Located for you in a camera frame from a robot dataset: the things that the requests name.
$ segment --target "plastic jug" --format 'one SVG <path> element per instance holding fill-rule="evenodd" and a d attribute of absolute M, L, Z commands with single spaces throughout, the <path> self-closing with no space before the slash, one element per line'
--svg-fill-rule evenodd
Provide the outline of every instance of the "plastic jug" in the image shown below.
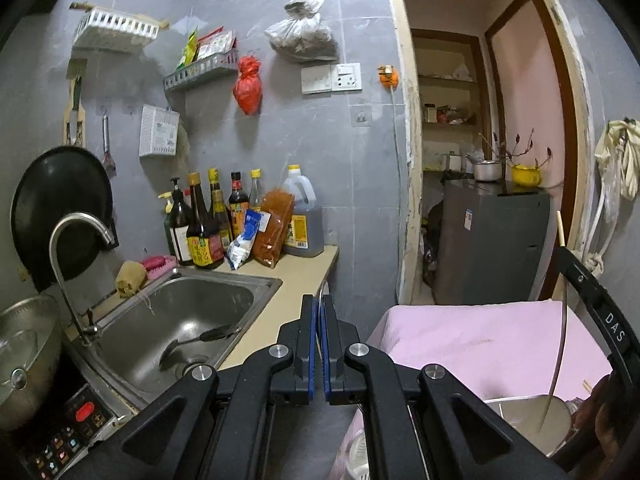
<path fill-rule="evenodd" d="M 302 175 L 300 166 L 289 166 L 289 176 L 282 186 L 295 197 L 293 215 L 282 250 L 295 256 L 312 258 L 324 251 L 322 206 L 316 199 L 309 179 Z"/>

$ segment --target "yellow container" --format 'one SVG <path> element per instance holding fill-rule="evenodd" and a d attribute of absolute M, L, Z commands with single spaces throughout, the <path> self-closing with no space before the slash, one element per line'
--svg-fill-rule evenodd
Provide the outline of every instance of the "yellow container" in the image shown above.
<path fill-rule="evenodd" d="M 520 186 L 536 187 L 540 184 L 542 175 L 540 175 L 540 168 L 530 168 L 518 164 L 511 167 L 511 178 Z"/>

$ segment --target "red plastic bag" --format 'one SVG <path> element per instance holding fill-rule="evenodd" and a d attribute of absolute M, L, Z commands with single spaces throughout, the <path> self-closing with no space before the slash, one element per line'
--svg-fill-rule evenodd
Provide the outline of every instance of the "red plastic bag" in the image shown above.
<path fill-rule="evenodd" d="M 254 56 L 242 56 L 238 61 L 238 80 L 234 85 L 234 97 L 247 115 L 258 113 L 262 101 L 262 83 L 258 76 L 260 61 Z"/>

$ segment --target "countertop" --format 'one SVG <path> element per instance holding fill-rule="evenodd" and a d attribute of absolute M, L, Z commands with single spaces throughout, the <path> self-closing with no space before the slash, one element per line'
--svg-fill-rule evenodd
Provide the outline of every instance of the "countertop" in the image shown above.
<path fill-rule="evenodd" d="M 231 354 L 220 365 L 220 370 L 240 365 L 253 352 L 271 345 L 278 338 L 278 330 L 283 323 L 293 321 L 300 317 L 300 306 L 304 294 L 316 295 L 322 286 L 322 282 L 329 274 L 338 255 L 338 247 L 324 246 L 324 252 L 314 258 L 301 258 L 284 254 L 274 269 L 269 269 L 255 260 L 248 261 L 238 270 L 231 270 L 228 262 L 225 262 L 211 272 L 236 272 L 249 276 L 263 276 L 265 278 L 278 278 L 282 285 L 264 307 L 260 316 L 252 323 L 249 330 L 236 344 Z M 96 320 L 101 319 L 113 310 L 122 301 L 117 294 L 107 298 L 94 309 Z M 69 340 L 78 336 L 76 327 L 70 325 L 65 330 Z"/>

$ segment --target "wooden door frame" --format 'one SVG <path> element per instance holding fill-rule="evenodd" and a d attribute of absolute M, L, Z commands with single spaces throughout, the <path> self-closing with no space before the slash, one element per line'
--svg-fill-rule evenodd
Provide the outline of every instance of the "wooden door frame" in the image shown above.
<path fill-rule="evenodd" d="M 546 39 L 551 50 L 558 86 L 560 89 L 560 101 L 562 106 L 562 120 L 564 123 L 564 184 L 562 186 L 562 200 L 560 205 L 560 215 L 564 224 L 565 232 L 570 232 L 574 218 L 574 206 L 577 187 L 577 166 L 578 166 L 578 129 L 576 110 L 573 98 L 572 83 L 567 65 L 567 60 L 562 50 L 562 44 L 558 32 L 554 27 L 553 18 L 549 13 L 544 0 L 513 0 L 504 12 L 491 24 L 484 34 L 489 58 L 494 75 L 494 85 L 498 111 L 498 130 L 500 145 L 506 140 L 506 118 L 504 114 L 504 100 L 502 98 L 502 87 L 500 84 L 500 74 L 495 59 L 492 40 L 495 35 L 529 2 L 532 2 L 538 12 L 540 21 L 545 31 Z M 554 252 L 552 253 L 549 265 L 546 268 L 545 279 L 540 290 L 539 300 L 551 298 L 558 281 L 558 270 L 556 269 L 555 248 L 558 247 L 558 238 L 554 239 Z"/>
<path fill-rule="evenodd" d="M 482 48 L 480 47 L 480 38 L 470 36 L 468 34 L 459 34 L 457 32 L 446 32 L 443 30 L 430 30 L 426 28 L 412 28 L 412 38 L 423 40 L 441 40 L 450 41 L 451 43 L 466 44 L 471 47 L 471 57 L 476 69 L 476 84 L 478 85 L 478 93 L 480 100 L 480 121 L 482 131 L 482 150 L 486 158 L 491 158 L 492 147 L 485 139 L 491 139 L 491 105 L 489 102 L 489 85 L 484 70 L 484 58 L 482 57 Z"/>
<path fill-rule="evenodd" d="M 404 0 L 389 0 L 396 26 L 396 39 L 404 97 L 405 127 L 408 134 L 406 160 L 408 173 L 407 216 L 405 222 L 404 252 L 399 285 L 399 303 L 410 304 L 417 279 L 418 245 L 422 201 L 422 110 L 415 65 L 414 45 Z M 593 120 L 587 104 L 586 70 L 572 33 L 569 20 L 558 0 L 542 0 L 548 14 L 553 16 L 556 30 L 569 71 L 572 98 L 575 107 L 577 131 L 577 186 L 573 215 L 565 224 L 567 246 L 580 248 L 584 231 L 591 216 L 591 197 L 594 193 L 593 164 L 590 154 L 594 145 Z M 554 291 L 559 297 L 559 290 Z"/>

